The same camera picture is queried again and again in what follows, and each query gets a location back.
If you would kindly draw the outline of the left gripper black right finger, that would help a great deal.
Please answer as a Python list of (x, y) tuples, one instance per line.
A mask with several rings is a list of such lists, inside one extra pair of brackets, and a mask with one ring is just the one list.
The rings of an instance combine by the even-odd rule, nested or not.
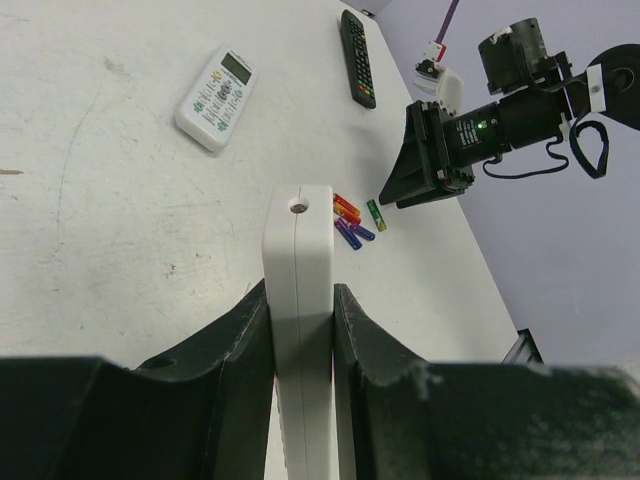
[(334, 288), (343, 479), (635, 479), (639, 385), (604, 367), (430, 363)]

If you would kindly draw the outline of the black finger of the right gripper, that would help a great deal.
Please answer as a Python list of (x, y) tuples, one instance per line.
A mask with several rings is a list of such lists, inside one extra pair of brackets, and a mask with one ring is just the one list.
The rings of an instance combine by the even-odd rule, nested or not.
[(406, 108), (403, 142), (379, 194), (381, 205), (395, 204), (402, 209), (439, 198), (440, 186), (435, 173), (438, 148), (433, 133), (433, 113), (436, 111), (421, 101)]

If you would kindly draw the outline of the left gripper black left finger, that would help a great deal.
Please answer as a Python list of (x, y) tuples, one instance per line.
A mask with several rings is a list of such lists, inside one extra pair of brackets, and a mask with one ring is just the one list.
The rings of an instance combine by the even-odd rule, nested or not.
[(1, 362), (5, 479), (260, 479), (274, 383), (266, 289), (135, 369)]

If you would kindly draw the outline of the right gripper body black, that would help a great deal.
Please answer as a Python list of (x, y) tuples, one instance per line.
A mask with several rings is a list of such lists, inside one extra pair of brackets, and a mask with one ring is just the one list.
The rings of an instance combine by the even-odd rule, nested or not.
[(454, 116), (435, 102), (424, 107), (428, 193), (464, 193), (475, 180), (472, 166), (505, 153), (499, 104)]

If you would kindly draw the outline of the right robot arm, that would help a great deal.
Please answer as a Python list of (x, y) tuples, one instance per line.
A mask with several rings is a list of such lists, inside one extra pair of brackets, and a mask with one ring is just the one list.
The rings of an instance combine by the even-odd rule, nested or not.
[(488, 91), (500, 100), (461, 112), (463, 82), (435, 51), (426, 53), (415, 83), (435, 98), (407, 106), (380, 204), (403, 209), (459, 196), (474, 183), (473, 165), (497, 165), (505, 154), (537, 143), (567, 142), (582, 170), (599, 179), (607, 172), (610, 140), (589, 114), (639, 127), (636, 44), (612, 47), (573, 74), (565, 53), (548, 54), (537, 19), (529, 18), (495, 32), (478, 50)]

